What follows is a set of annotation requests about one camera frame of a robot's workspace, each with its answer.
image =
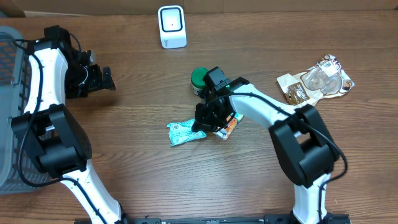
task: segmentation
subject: teal wrapper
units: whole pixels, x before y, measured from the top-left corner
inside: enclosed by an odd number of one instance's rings
[[[238,114],[238,113],[235,114],[235,118],[238,120],[238,123],[240,123],[242,121],[243,117],[244,116],[241,114]]]
[[[192,140],[202,139],[206,137],[203,131],[193,132],[192,125],[195,119],[184,122],[170,123],[167,125],[169,130],[169,138],[172,146],[183,144]]]

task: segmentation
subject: wire basket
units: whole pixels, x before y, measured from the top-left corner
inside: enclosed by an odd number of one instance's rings
[[[12,27],[0,26],[0,195],[28,192],[34,187],[21,181],[17,171],[17,157],[21,144],[11,129],[11,119],[24,113],[30,92],[30,63],[28,56],[12,44],[21,39]],[[48,174],[36,170],[25,155],[22,170],[31,182],[50,179]]]

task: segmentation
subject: crumpled wrapper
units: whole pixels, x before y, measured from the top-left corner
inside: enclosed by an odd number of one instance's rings
[[[188,121],[170,123],[167,125],[167,127],[170,128],[169,138],[172,146],[206,137],[206,133],[204,133],[203,131],[192,131],[192,126],[194,122],[195,119],[191,119]]]
[[[229,121],[229,119],[231,118],[231,115],[229,115],[227,117],[227,119],[226,119],[227,121]],[[220,139],[226,141],[231,136],[231,133],[235,129],[236,125],[238,125],[242,121],[243,117],[244,117],[243,115],[235,113],[235,117],[231,120],[231,122],[229,122],[227,127],[222,128],[218,132],[215,132],[216,136],[219,137]]]
[[[340,62],[333,55],[324,56],[316,65],[296,75],[277,78],[290,105],[313,106],[323,98],[343,96],[354,87]]]

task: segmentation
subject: green lid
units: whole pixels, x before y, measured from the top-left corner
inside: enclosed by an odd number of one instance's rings
[[[206,87],[206,84],[203,81],[203,77],[206,75],[206,73],[208,71],[209,70],[207,70],[206,68],[194,69],[194,71],[192,72],[192,75],[191,75],[192,85],[196,88],[204,89]]]

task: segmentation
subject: brown label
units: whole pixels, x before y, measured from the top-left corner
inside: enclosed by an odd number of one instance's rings
[[[290,105],[297,105],[310,99],[300,82],[288,86],[285,96]]]

